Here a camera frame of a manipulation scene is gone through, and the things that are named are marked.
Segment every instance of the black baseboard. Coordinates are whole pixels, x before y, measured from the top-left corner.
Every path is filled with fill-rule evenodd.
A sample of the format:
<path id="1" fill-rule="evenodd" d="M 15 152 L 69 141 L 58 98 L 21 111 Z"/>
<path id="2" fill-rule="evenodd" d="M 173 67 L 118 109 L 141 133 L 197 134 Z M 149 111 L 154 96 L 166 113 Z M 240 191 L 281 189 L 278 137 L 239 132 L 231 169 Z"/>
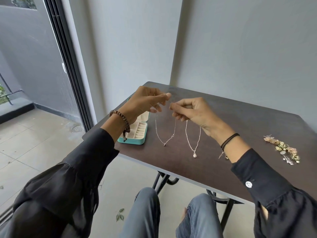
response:
<path id="1" fill-rule="evenodd" d="M 41 104 L 35 103 L 34 105 L 35 105 L 36 108 L 38 108 L 40 110 L 43 110 L 45 112 L 49 112 L 51 114 L 55 114 L 55 115 L 61 116 L 63 118 L 70 119 L 70 120 L 73 120 L 75 122 L 81 123 L 80 117 L 76 117 L 76 116 L 73 116 L 73 115 L 70 115 L 70 114 L 66 114 L 66 113 L 63 113 L 61 111 L 58 111 L 58 110 L 43 106 Z"/>
<path id="2" fill-rule="evenodd" d="M 4 115 L 1 115 L 0 116 L 0 124 L 6 122 L 6 121 L 9 121 L 11 119 L 14 119 L 22 114 L 25 114 L 31 110 L 33 110 L 35 107 L 34 107 L 34 104 L 33 103 L 30 103 L 24 107 L 21 107 L 21 108 L 18 108 L 16 110 L 13 110 L 11 112 L 8 112 Z"/>

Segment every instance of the jeans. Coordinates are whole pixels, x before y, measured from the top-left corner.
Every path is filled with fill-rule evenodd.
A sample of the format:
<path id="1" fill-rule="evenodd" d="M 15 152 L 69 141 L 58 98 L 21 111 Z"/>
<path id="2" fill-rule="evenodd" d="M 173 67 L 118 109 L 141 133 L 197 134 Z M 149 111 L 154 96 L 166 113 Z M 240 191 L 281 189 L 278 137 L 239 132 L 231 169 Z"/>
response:
<path id="1" fill-rule="evenodd" d="M 143 188 L 125 220 L 120 238 L 158 238 L 159 197 L 152 188 Z M 207 194 L 193 198 L 184 220 L 176 229 L 176 238 L 223 238 L 215 201 Z"/>

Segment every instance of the teal jewelry box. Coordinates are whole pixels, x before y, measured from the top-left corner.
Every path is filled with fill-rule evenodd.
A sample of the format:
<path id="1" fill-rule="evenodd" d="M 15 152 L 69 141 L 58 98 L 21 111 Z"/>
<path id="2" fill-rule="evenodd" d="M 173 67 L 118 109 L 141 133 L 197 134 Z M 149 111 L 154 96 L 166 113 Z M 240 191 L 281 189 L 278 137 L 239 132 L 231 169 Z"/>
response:
<path id="1" fill-rule="evenodd" d="M 125 144 L 144 144 L 149 116 L 150 112 L 148 111 L 138 116 L 137 120 L 130 125 L 130 132 L 125 134 L 126 141 L 123 142 L 123 135 L 121 134 L 120 138 L 118 138 L 118 142 Z"/>

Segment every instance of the necklace chain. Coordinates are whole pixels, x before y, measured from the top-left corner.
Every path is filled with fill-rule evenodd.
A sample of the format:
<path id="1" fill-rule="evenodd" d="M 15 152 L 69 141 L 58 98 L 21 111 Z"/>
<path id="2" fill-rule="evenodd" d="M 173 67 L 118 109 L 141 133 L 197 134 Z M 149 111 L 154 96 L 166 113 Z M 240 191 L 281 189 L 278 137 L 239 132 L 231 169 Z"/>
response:
<path id="1" fill-rule="evenodd" d="M 187 142 L 188 142 L 189 147 L 191 148 L 191 150 L 194 152 L 194 158 L 196 158 L 196 157 L 197 157 L 197 155 L 196 155 L 196 149 L 197 149 L 197 147 L 198 147 L 198 143 L 199 143 L 199 140 L 200 140 L 201 127 L 199 127 L 199 128 L 200 128 L 200 132 L 199 132 L 199 139 L 198 139 L 196 148 L 195 148 L 195 150 L 193 150 L 192 147 L 191 147 L 191 144 L 189 143 L 188 136 L 187 136 L 187 124 L 188 124 L 188 120 L 186 120 L 186 128 L 185 128 L 185 133 L 186 133 Z"/>
<path id="2" fill-rule="evenodd" d="M 158 139 L 162 142 L 162 144 L 164 144 L 164 146 L 167 144 L 168 141 L 170 141 L 174 135 L 175 135 L 175 130 L 176 130 L 176 118 L 175 118 L 175 127 L 174 127 L 174 133 L 173 135 L 169 138 L 168 141 L 166 141 L 165 143 L 160 139 L 159 135 L 158 135 L 158 129 L 157 129 L 157 126 L 156 126 L 156 113 L 157 113 L 157 110 L 155 112 L 155 130 L 156 130 L 156 135 L 158 136 Z"/>

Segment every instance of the black sleeve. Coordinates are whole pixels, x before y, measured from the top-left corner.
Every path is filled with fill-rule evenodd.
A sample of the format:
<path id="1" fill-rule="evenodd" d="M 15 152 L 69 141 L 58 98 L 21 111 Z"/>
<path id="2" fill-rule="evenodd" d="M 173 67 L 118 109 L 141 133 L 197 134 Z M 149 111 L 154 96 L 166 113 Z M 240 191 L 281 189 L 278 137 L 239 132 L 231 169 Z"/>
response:
<path id="1" fill-rule="evenodd" d="M 293 187 L 253 149 L 232 166 L 232 172 L 250 192 L 256 204 L 257 237 L 317 237 L 317 202 Z M 268 210 L 263 217 L 260 205 Z"/>
<path id="2" fill-rule="evenodd" d="M 98 185 L 118 153 L 108 132 L 97 129 L 61 163 L 26 184 L 14 202 L 7 237 L 60 237 L 57 231 L 62 237 L 88 237 Z"/>

